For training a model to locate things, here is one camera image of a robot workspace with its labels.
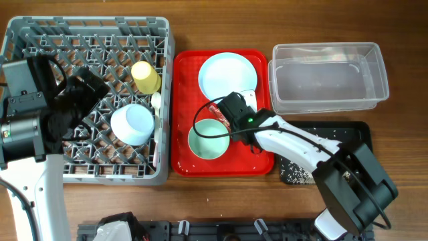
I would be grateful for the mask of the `yellow plastic cup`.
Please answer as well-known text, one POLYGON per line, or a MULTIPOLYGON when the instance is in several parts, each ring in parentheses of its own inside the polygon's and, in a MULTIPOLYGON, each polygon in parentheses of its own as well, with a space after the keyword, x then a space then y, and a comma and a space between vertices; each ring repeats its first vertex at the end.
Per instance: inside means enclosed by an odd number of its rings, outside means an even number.
POLYGON ((135 63, 131 67, 131 76, 136 87, 143 94, 153 94, 161 88, 161 77, 148 62, 135 63))

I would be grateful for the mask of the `light blue bowl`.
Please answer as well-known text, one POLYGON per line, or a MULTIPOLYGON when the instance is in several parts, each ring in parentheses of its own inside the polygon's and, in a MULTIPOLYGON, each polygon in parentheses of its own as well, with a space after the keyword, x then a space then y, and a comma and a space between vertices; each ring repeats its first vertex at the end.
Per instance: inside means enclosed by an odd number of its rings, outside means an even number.
POLYGON ((143 145, 154 131, 154 117, 145 106, 128 104, 114 111, 110 125, 118 139, 127 145, 143 145))

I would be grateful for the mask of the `white plastic spoon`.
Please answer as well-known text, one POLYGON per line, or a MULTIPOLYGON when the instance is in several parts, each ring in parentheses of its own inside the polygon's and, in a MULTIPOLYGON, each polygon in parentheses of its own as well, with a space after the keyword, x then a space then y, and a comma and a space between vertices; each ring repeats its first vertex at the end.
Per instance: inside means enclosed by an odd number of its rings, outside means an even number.
POLYGON ((151 105, 154 109, 154 120, 155 120, 155 126, 154 126, 154 141, 155 143, 158 143, 159 140, 159 134, 160 134, 160 126, 161 126, 161 121, 160 121, 160 108, 161 108, 161 94, 159 92, 155 92, 152 94, 151 96, 151 105))

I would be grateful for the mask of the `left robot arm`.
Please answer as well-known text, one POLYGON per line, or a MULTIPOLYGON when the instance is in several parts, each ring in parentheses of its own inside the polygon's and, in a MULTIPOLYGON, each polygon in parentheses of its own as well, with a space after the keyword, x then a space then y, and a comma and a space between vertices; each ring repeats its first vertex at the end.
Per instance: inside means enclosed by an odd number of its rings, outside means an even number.
POLYGON ((1 185, 19 240, 70 240, 64 201, 65 141, 108 94, 103 79, 80 68, 60 85, 7 99, 1 119, 1 185))

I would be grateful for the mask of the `green bowl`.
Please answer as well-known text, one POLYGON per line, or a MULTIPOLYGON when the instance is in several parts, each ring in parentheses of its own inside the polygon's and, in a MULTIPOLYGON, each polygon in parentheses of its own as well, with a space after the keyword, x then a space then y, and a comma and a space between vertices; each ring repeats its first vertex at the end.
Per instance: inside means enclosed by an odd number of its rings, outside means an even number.
MULTIPOLYGON (((195 124, 197 131, 202 135, 214 136, 228 134, 226 127, 215 119, 203 119, 195 124)), ((198 157, 206 160, 216 159, 226 152, 229 147, 229 136, 208 139, 200 137, 193 128, 189 131, 188 145, 198 157)))

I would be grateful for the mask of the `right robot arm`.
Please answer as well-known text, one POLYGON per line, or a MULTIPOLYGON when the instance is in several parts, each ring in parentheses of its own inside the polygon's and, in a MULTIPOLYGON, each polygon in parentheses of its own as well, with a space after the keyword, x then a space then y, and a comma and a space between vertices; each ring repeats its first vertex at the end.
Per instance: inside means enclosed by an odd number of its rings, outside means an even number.
POLYGON ((382 217, 382 229, 391 223, 385 208, 398 189, 374 153, 362 142, 343 143, 308 133, 287 123, 275 112, 254 111, 244 97, 232 92, 217 108, 236 141, 284 157, 311 173, 326 205, 314 228, 327 240, 359 235, 382 217))

